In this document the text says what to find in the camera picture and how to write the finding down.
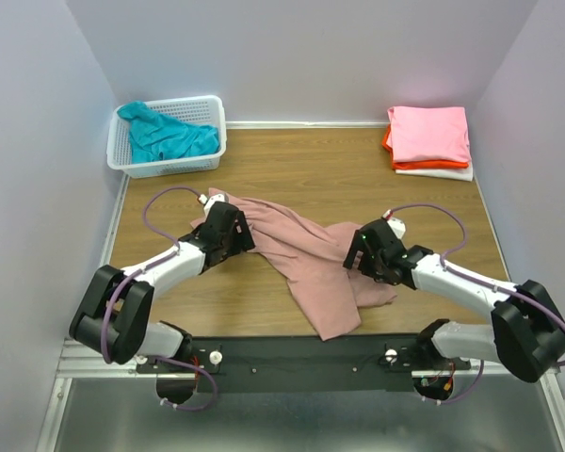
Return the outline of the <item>dusty pink graphic t-shirt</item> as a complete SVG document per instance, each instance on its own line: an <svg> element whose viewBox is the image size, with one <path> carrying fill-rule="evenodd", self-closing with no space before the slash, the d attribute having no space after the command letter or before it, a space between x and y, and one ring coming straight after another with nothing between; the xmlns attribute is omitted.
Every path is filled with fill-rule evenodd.
<svg viewBox="0 0 565 452"><path fill-rule="evenodd" d="M324 227L275 202L238 198L217 188L208 195L223 195L244 213L255 244L251 251L286 278L293 299L321 340L355 331L362 325L362 308L384 306L396 298L391 285L343 267L359 224Z"/></svg>

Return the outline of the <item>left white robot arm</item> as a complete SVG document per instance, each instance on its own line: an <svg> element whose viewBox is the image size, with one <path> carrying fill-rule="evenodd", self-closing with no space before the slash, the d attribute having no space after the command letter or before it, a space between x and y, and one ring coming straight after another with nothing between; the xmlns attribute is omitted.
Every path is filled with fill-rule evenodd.
<svg viewBox="0 0 565 452"><path fill-rule="evenodd" d="M73 316L69 335L99 352L107 363L136 356L157 357L170 372L189 363L188 334L149 321L153 302L183 281L254 248L244 213L217 195L204 207L206 218L193 231L145 262L118 269L100 267Z"/></svg>

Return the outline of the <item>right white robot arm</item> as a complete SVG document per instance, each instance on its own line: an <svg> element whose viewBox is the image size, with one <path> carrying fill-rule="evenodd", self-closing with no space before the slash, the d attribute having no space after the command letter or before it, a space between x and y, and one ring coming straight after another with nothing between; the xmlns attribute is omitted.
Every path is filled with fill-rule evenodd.
<svg viewBox="0 0 565 452"><path fill-rule="evenodd" d="M565 321L539 283L502 282L456 266L439 253L401 240L401 221L380 218L355 231L344 261L377 283L404 285L467 308L485 319L462 325L441 319L423 330L415 360L427 369L446 359L502 364L514 377L536 382L565 355Z"/></svg>

